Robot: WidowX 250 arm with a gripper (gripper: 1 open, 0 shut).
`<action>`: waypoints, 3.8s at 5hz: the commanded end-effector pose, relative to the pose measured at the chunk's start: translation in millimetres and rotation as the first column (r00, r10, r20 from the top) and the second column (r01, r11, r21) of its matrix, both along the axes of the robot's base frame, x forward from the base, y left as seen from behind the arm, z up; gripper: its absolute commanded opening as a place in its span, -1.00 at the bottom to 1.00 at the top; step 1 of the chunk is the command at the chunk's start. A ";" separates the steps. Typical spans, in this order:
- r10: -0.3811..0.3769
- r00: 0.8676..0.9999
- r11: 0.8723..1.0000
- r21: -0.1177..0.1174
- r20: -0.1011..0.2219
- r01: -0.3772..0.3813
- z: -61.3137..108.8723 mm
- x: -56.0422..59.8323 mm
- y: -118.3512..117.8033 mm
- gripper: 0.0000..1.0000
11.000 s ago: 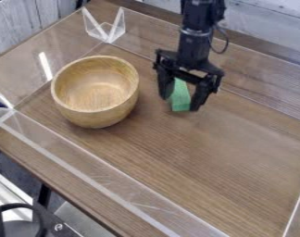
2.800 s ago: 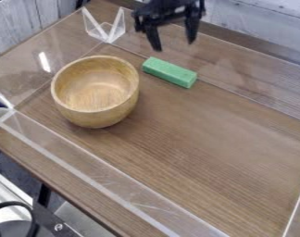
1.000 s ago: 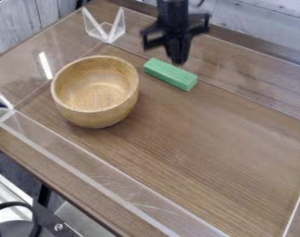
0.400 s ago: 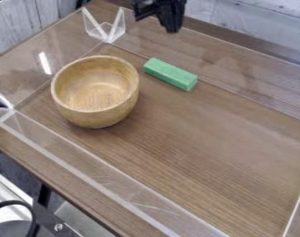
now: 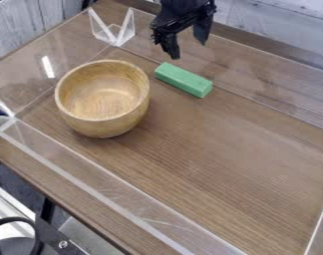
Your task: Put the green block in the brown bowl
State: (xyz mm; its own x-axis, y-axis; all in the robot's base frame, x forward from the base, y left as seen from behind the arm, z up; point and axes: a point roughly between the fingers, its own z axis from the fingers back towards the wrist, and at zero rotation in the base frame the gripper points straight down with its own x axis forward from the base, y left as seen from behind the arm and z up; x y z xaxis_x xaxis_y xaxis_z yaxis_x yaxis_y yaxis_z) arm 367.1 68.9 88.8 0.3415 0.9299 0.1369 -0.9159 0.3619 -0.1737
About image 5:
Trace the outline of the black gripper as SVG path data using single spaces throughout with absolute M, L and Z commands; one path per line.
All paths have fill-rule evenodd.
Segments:
M 177 33 L 193 28 L 193 37 L 205 44 L 216 13 L 215 0 L 161 0 L 161 11 L 152 21 L 156 44 L 173 60 L 180 58 Z

